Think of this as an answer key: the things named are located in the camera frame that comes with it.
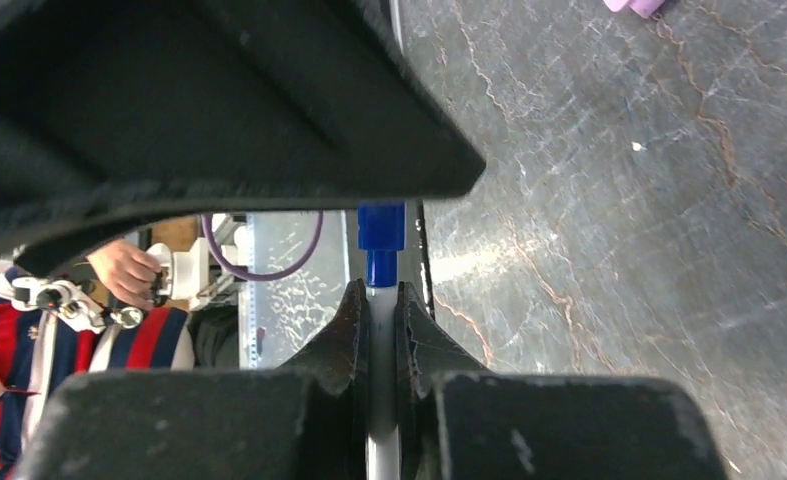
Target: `person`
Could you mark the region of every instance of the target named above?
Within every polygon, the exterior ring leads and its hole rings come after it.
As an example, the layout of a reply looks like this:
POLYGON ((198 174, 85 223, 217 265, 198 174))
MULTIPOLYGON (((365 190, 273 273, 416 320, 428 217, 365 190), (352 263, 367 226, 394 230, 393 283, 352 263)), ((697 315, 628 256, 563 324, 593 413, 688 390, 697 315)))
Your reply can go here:
POLYGON ((136 328, 76 332, 41 310, 21 312, 11 301, 18 267, 0 274, 0 478, 12 472, 36 431, 46 400, 72 375, 124 369, 236 368, 236 307, 192 315, 151 305, 157 261, 120 239, 87 256, 99 280, 120 300, 148 313, 136 328))

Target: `blue marker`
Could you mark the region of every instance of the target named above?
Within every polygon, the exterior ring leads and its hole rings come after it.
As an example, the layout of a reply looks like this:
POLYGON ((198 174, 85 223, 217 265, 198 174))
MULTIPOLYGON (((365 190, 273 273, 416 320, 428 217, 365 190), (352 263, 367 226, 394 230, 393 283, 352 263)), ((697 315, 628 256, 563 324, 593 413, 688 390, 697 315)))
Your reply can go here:
POLYGON ((405 204, 358 208, 358 248, 367 255, 369 331, 369 438, 367 477, 399 479, 401 453, 396 422, 396 334, 399 255, 405 249, 405 204))

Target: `gray marble surface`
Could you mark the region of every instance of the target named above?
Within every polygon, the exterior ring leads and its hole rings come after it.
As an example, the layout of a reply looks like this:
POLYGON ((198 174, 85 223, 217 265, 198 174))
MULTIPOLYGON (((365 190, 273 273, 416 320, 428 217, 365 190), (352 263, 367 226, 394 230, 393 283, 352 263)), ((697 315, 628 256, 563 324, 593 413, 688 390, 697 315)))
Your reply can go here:
POLYGON ((438 322, 503 372, 651 374, 787 479, 787 0, 402 0, 484 152, 427 206, 438 322))

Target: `red and blue striped shirt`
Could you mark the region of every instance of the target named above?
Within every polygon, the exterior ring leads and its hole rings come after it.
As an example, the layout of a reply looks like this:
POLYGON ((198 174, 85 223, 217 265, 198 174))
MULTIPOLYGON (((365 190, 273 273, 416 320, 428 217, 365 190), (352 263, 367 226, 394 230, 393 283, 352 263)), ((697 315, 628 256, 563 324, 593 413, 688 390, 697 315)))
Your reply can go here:
POLYGON ((76 332, 53 316, 10 303, 17 271, 0 275, 0 478, 30 440, 49 395, 70 375, 111 368, 192 368, 188 313, 156 308, 137 328, 76 332))

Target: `purple cable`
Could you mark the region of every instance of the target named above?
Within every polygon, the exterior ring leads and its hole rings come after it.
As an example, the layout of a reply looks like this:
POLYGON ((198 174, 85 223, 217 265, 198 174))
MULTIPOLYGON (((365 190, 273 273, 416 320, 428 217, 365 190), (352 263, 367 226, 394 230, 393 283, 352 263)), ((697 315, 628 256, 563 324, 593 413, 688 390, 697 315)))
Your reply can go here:
POLYGON ((316 228, 314 229, 314 236, 311 238, 311 243, 308 245, 308 249, 305 250, 305 253, 302 254, 296 263, 290 265, 284 270, 281 270, 280 272, 252 273, 229 262, 228 259, 226 259, 222 254, 222 249, 219 247, 219 244, 216 243, 216 238, 213 236, 213 216, 211 214, 202 215, 202 230, 204 230, 205 241, 207 241, 210 254, 213 255, 216 263, 224 268, 225 271, 241 280, 246 280, 248 282, 272 282, 275 280, 281 280, 282 278, 296 273, 296 271, 302 268, 305 263, 307 263, 308 259, 311 258, 314 250, 316 250, 316 245, 319 243, 319 237, 322 234, 322 212, 319 212, 316 217, 316 228))

